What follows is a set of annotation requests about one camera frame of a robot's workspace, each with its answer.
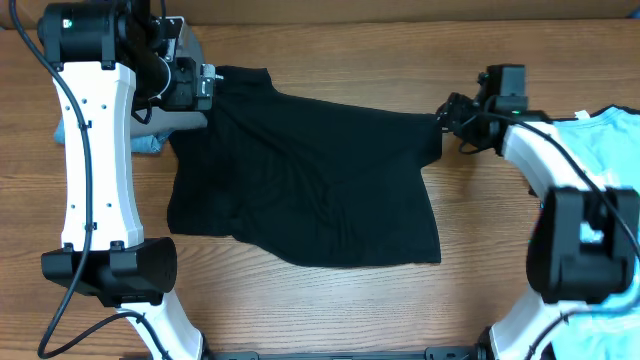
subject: wooden floor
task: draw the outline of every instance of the wooden floor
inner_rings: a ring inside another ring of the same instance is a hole
[[[521,21],[198,27],[209,62],[267,67],[282,92],[404,112],[434,112],[452,91],[475,95],[487,65],[528,66],[532,109],[552,116],[611,103],[640,108],[640,21]],[[50,77],[12,31],[0,33],[0,359],[34,359],[63,289],[40,272],[59,246],[64,149]],[[176,159],[136,156],[136,199],[148,237],[168,235]],[[219,351],[418,350],[471,344],[526,286],[524,259],[537,202],[522,176],[490,152],[423,170],[442,264],[301,268],[231,238],[174,236],[177,292]],[[51,348],[110,315],[76,296]],[[145,352],[126,322],[61,356]]]

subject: wooden wall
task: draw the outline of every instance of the wooden wall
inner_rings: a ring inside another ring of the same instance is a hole
[[[34,27],[52,2],[18,0],[19,16]],[[152,0],[159,14],[159,0]],[[192,25],[397,22],[444,20],[622,18],[637,0],[167,0],[169,15]],[[11,27],[8,0],[0,26]]]

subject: robotic arm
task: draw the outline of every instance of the robotic arm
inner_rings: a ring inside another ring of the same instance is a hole
[[[67,139],[67,213],[62,249],[42,256],[44,276],[67,288],[78,277],[76,292],[96,296],[120,314],[139,314],[130,321],[153,359],[243,359],[242,354],[214,356],[202,333],[189,322],[173,289],[177,274],[173,241],[168,237],[144,238],[132,182],[132,111],[153,107],[165,111],[210,109],[216,81],[222,80],[215,67],[204,64],[184,19],[154,19],[149,0],[51,4],[38,24],[38,37],[46,62],[80,104],[93,149],[93,184],[98,189],[92,198],[93,224],[86,224],[83,215],[89,199],[82,131],[73,103],[54,77]],[[539,359],[553,336],[566,326],[554,325],[558,317],[587,309],[629,287],[635,249],[610,209],[603,210],[598,194],[605,191],[606,199],[634,234],[638,196],[630,190],[606,189],[603,181],[588,174],[595,190],[599,189],[596,192],[574,171],[576,166],[584,167],[572,164],[549,140],[562,147],[550,119],[527,109],[523,66],[489,67],[479,83],[481,90],[473,100],[457,93],[449,97],[438,111],[442,127],[476,146],[477,151],[493,148],[512,162],[537,196],[545,199],[545,208],[527,258],[531,287],[505,319],[486,331],[465,359]],[[602,233],[599,244],[581,243],[580,227],[584,224]],[[81,253],[87,250],[82,241],[87,232],[92,236],[88,265],[79,272]],[[438,355],[433,356],[436,350],[429,348],[420,356],[439,360]],[[376,358],[414,358],[378,355]],[[251,357],[257,360],[258,355],[250,353],[247,358]]]

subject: black cloth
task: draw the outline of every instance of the black cloth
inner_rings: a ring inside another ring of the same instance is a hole
[[[172,233],[233,235],[303,266],[440,262],[420,174],[442,152],[433,115],[284,95],[266,69],[216,70],[208,127],[169,137]]]

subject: light blue fabric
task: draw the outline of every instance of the light blue fabric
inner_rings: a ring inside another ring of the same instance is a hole
[[[612,106],[590,119],[554,125],[564,143],[595,175],[640,192],[640,115],[630,111]],[[631,287],[623,294],[609,296],[599,306],[628,304],[639,291],[640,266],[636,261]],[[616,318],[570,318],[568,329],[552,344],[558,360],[640,359],[640,307]]]
[[[169,139],[169,135],[171,135],[171,133],[172,131],[165,131],[154,135],[133,137],[131,138],[131,152],[141,154],[159,153],[162,150],[164,143]],[[56,132],[53,133],[53,139],[58,144],[64,144],[63,121],[58,123],[58,128],[56,128]]]

